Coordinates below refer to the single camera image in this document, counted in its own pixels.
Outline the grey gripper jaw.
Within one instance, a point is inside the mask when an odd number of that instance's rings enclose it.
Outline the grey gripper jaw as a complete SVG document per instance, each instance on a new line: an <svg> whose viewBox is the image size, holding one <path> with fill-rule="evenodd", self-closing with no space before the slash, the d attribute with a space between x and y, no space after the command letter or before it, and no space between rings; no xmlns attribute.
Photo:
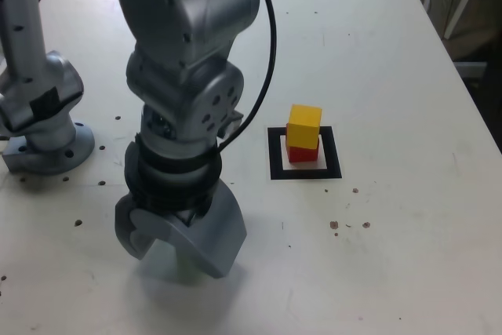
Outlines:
<svg viewBox="0 0 502 335"><path fill-rule="evenodd" d="M153 245L151 201L133 193L120 198L115 205L115 234L122 247L137 260L142 260Z"/></svg>
<svg viewBox="0 0 502 335"><path fill-rule="evenodd" d="M134 230L130 252L142 259L154 241L169 243L189 257L205 274L220 279L228 274L247 236L238 202L224 183L219 183L208 212L184 224L174 215L158 215L144 209L130 213Z"/></svg>

